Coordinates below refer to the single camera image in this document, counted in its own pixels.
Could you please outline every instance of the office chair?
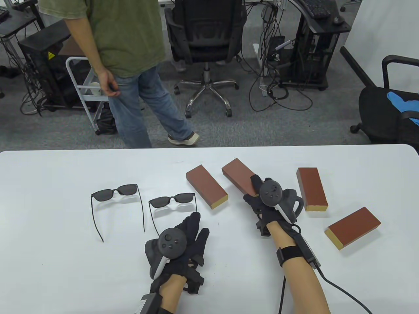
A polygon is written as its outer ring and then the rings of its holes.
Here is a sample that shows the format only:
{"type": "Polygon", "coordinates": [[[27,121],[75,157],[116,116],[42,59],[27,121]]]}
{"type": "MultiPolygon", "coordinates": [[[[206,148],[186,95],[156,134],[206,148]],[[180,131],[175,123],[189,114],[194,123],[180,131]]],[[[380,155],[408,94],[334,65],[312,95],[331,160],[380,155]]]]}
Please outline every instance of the office chair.
{"type": "Polygon", "coordinates": [[[345,12],[346,11],[346,6],[349,5],[349,4],[355,4],[355,3],[361,3],[361,2],[362,2],[362,0],[351,0],[349,2],[346,2],[341,6],[341,12],[345,12]]]}
{"type": "Polygon", "coordinates": [[[191,117],[192,105],[204,90],[212,91],[225,105],[231,117],[230,102],[216,87],[231,85],[238,90],[235,80],[212,81],[209,62],[230,62],[241,50],[243,27],[247,20],[242,0],[176,0],[175,8],[165,9],[169,42],[173,59],[187,64],[204,63],[201,80],[180,81],[174,87],[180,94],[180,85],[200,86],[186,106],[185,116],[191,117]]]}
{"type": "Polygon", "coordinates": [[[390,63],[414,65],[419,67],[419,60],[395,55],[383,59],[384,88],[366,87],[360,95],[359,109],[361,123],[351,126],[351,133],[362,130],[373,144],[405,143],[419,152],[419,126],[411,118],[419,119],[419,112],[400,112],[388,100],[387,94],[394,92],[404,101],[419,100],[418,93],[408,93],[390,89],[387,66],[390,63]]]}

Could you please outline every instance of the black sunglasses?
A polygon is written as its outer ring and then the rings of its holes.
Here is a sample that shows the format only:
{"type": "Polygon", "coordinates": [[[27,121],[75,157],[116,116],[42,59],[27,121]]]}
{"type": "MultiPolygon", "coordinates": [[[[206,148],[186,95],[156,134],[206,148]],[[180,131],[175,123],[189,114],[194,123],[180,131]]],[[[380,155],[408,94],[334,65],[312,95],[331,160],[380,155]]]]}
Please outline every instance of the black sunglasses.
{"type": "Polygon", "coordinates": [[[141,201],[141,208],[142,208],[142,224],[144,226],[144,207],[142,205],[140,189],[138,188],[137,184],[126,184],[126,185],[120,186],[117,189],[98,191],[98,192],[93,193],[92,195],[90,195],[90,204],[91,204],[91,207],[92,207],[93,223],[95,224],[96,231],[98,232],[99,236],[101,237],[102,242],[104,242],[104,241],[103,241],[103,238],[101,236],[101,233],[99,232],[99,230],[96,226],[95,215],[93,213],[93,198],[95,200],[97,200],[98,202],[109,201],[114,196],[115,191],[117,191],[121,195],[126,195],[126,196],[134,195],[138,191],[138,195],[140,196],[140,201],[141,201]]]}
{"type": "Polygon", "coordinates": [[[148,201],[148,209],[150,210],[151,220],[153,221],[154,229],[156,230],[156,232],[159,236],[160,236],[160,233],[157,231],[156,225],[154,223],[153,214],[151,213],[151,206],[153,206],[154,208],[165,207],[165,206],[169,205],[172,198],[177,203],[181,203],[181,204],[191,203],[192,200],[195,198],[195,211],[198,211],[197,197],[195,196],[195,193],[181,193],[181,194],[178,194],[178,195],[175,195],[175,196],[172,196],[172,197],[162,196],[162,197],[157,197],[155,199],[152,199],[152,200],[148,201]]]}

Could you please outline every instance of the white shoe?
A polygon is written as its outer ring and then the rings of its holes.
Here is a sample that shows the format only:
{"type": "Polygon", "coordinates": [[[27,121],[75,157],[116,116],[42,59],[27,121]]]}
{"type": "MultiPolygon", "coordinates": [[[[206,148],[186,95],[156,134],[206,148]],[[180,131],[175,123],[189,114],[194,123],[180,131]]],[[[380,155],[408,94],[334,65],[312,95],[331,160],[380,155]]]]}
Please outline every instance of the white shoe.
{"type": "Polygon", "coordinates": [[[186,72],[186,62],[185,60],[175,61],[173,58],[170,60],[170,63],[175,67],[176,72],[183,73],[186,72]]]}
{"type": "Polygon", "coordinates": [[[200,136],[196,134],[195,132],[192,132],[192,134],[189,135],[187,138],[185,138],[183,141],[176,141],[170,135],[167,138],[169,142],[173,145],[194,146],[199,141],[200,136]]]}

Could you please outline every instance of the gray carpet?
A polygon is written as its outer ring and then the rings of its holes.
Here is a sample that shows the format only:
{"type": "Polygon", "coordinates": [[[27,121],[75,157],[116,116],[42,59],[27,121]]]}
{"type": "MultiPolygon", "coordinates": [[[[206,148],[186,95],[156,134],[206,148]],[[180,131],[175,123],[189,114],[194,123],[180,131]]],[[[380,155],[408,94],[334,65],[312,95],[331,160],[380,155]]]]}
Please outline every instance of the gray carpet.
{"type": "MultiPolygon", "coordinates": [[[[358,5],[351,5],[342,15],[352,24],[358,5]]],[[[257,43],[260,36],[261,8],[253,9],[248,18],[243,36],[243,54],[248,62],[257,66],[251,43],[257,43]]],[[[294,39],[300,18],[299,12],[288,5],[281,22],[281,31],[287,39],[294,39]]],[[[233,108],[233,117],[226,118],[223,104],[211,93],[203,94],[194,106],[190,120],[202,136],[199,147],[231,146],[276,146],[276,145],[336,145],[366,144],[363,134],[353,135],[349,127],[360,120],[358,97],[364,87],[358,77],[339,53],[347,36],[342,35],[327,73],[330,87],[324,91],[306,90],[314,106],[304,112],[290,111],[273,106],[267,111],[256,113],[250,108],[248,91],[254,75],[246,74],[240,65],[233,61],[219,67],[211,65],[214,80],[235,78],[241,88],[221,88],[233,108]]],[[[167,56],[170,56],[166,42],[167,56]]],[[[4,51],[0,51],[0,64],[7,64],[4,51]]],[[[181,79],[197,79],[202,70],[201,64],[188,68],[187,73],[178,74],[169,61],[161,65],[160,76],[172,92],[172,86],[181,79]]],[[[123,148],[120,138],[115,136],[96,136],[84,111],[61,110],[43,112],[43,117],[24,116],[19,112],[21,99],[25,94],[22,77],[13,80],[0,78],[0,86],[6,97],[0,100],[0,151],[33,149],[112,149],[123,148]]],[[[184,110],[193,89],[182,89],[174,96],[177,105],[184,110]]],[[[258,85],[251,94],[252,103],[263,108],[271,102],[263,98],[258,85]]],[[[290,97],[281,104],[293,108],[305,108],[310,103],[297,91],[291,90],[290,97]]],[[[154,147],[171,147],[158,120],[150,109],[144,111],[147,127],[154,147]]]]}

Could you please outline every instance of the sunglasses lens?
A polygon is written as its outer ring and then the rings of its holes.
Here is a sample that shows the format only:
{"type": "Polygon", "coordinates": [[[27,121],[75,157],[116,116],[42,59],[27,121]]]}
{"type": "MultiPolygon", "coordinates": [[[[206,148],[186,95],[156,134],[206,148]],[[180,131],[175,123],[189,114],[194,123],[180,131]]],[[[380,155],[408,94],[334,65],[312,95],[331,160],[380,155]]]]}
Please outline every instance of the sunglasses lens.
{"type": "Polygon", "coordinates": [[[154,208],[161,208],[161,207],[166,206],[169,203],[170,203],[170,197],[167,197],[167,196],[155,198],[155,199],[153,199],[153,200],[150,201],[150,204],[154,208]]]}
{"type": "Polygon", "coordinates": [[[92,196],[97,201],[104,202],[104,201],[109,201],[114,196],[114,192],[113,190],[102,190],[102,191],[98,191],[94,193],[92,196]]]}
{"type": "Polygon", "coordinates": [[[182,193],[175,196],[175,201],[178,203],[190,203],[193,199],[193,193],[182,193]]]}
{"type": "Polygon", "coordinates": [[[118,192],[122,195],[133,195],[137,192],[137,186],[135,184],[127,184],[120,186],[118,192]]]}

